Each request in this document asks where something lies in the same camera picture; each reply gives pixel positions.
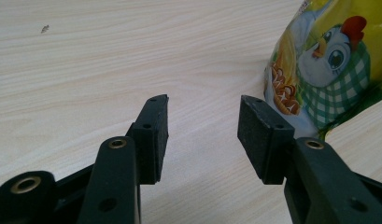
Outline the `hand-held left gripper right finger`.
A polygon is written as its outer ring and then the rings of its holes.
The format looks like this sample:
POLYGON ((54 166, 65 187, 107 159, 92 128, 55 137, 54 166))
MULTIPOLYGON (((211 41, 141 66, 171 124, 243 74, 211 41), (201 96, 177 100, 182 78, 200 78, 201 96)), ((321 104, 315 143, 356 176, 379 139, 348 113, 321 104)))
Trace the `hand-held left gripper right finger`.
POLYGON ((294 128, 264 100, 241 96, 237 137, 263 184, 283 183, 293 136, 294 128))

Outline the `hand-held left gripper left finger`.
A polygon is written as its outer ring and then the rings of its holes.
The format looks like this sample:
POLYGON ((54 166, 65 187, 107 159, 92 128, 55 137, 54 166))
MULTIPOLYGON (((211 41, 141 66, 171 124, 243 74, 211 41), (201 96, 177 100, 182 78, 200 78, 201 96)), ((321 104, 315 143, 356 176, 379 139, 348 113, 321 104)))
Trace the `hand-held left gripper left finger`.
POLYGON ((168 101, 166 94, 149 98, 126 134, 135 141, 142 185, 154 185, 161 180, 169 136, 168 101))

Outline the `yellow spout pouch green cap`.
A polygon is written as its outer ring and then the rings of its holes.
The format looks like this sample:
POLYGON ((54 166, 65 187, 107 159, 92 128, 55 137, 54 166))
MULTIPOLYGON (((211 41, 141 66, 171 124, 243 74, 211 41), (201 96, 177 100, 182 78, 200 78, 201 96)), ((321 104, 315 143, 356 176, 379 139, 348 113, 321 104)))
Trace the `yellow spout pouch green cap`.
POLYGON ((267 103, 320 137, 382 100, 382 0, 304 0, 264 70, 267 103))

